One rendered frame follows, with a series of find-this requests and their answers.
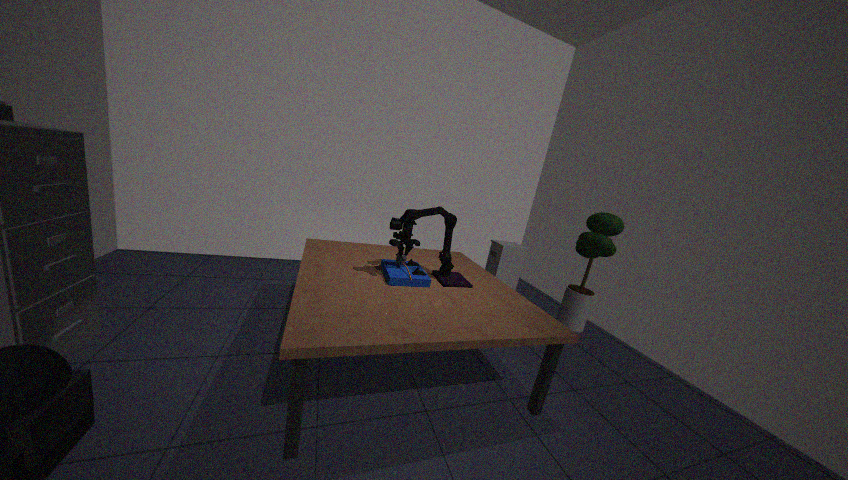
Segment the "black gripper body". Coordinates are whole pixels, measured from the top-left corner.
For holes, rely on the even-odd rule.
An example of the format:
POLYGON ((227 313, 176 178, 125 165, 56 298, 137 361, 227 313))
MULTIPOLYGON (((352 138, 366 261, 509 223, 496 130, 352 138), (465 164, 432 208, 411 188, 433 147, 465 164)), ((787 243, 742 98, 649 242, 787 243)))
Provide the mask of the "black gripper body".
POLYGON ((420 246, 420 241, 416 239, 411 239, 411 236, 413 236, 412 232, 402 231, 401 234, 401 238, 399 239, 401 241, 391 239, 389 241, 389 244, 394 247, 403 247, 403 244, 407 244, 409 246, 413 246, 413 244, 415 244, 415 246, 420 246))

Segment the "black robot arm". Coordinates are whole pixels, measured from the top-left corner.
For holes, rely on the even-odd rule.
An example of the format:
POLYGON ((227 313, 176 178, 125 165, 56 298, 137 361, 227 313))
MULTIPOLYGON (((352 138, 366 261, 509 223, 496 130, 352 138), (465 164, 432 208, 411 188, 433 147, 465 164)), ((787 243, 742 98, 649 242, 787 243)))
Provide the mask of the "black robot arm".
POLYGON ((400 230, 405 232, 412 232, 413 225, 417 225, 415 220, 420 217, 431 216, 441 214, 444 217, 445 222, 445 237, 444 237, 444 245, 442 252, 439 252, 439 259, 441 261, 441 267, 439 269, 439 274, 441 277, 450 277, 451 269, 453 269, 453 264, 451 263, 451 241, 453 228, 456 225, 457 217, 451 213, 448 213, 443 207, 435 207, 428 208, 422 210, 416 209, 407 209, 400 219, 393 218, 390 222, 390 229, 392 230, 400 230))

